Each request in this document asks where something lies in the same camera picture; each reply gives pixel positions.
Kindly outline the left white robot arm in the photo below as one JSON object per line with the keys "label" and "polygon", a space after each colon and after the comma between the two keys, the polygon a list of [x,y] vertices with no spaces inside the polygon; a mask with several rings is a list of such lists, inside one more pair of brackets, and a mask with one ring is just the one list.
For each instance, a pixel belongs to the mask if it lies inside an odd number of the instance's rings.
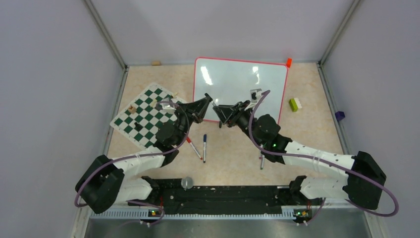
{"label": "left white robot arm", "polygon": [[135,180],[134,177],[170,164],[186,141],[191,125],[203,121],[211,103],[209,94],[191,103],[157,102],[155,108],[158,110],[173,109],[176,120],[160,125],[155,134],[155,143],[144,151],[117,159],[110,159],[106,155],[96,157],[75,186],[75,206],[89,206],[100,214],[114,203],[132,199],[142,200],[147,205],[155,204],[159,197],[158,190],[147,180]]}

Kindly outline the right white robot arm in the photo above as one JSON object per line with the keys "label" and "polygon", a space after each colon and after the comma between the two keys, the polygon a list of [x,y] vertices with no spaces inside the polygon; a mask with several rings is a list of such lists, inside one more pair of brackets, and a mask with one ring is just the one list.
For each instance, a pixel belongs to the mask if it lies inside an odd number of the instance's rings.
{"label": "right white robot arm", "polygon": [[269,114],[252,116],[250,101],[235,105],[214,106],[222,124],[239,127],[257,146],[263,156],[273,163],[298,166],[325,175],[324,178],[298,176],[291,181],[290,197],[296,204],[315,198],[346,199],[369,210],[378,208],[382,195],[380,186],[386,175],[367,152],[340,155],[305,146],[282,136],[280,125]]}

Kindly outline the pink framed whiteboard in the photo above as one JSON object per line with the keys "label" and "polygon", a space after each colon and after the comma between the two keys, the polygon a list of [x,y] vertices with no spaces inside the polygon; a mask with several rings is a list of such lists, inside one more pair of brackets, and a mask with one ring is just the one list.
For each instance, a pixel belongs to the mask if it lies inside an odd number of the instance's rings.
{"label": "pink framed whiteboard", "polygon": [[250,90],[270,91],[256,117],[269,114],[280,122],[289,68],[284,63],[199,57],[194,66],[193,101],[208,93],[217,105],[251,100]]}

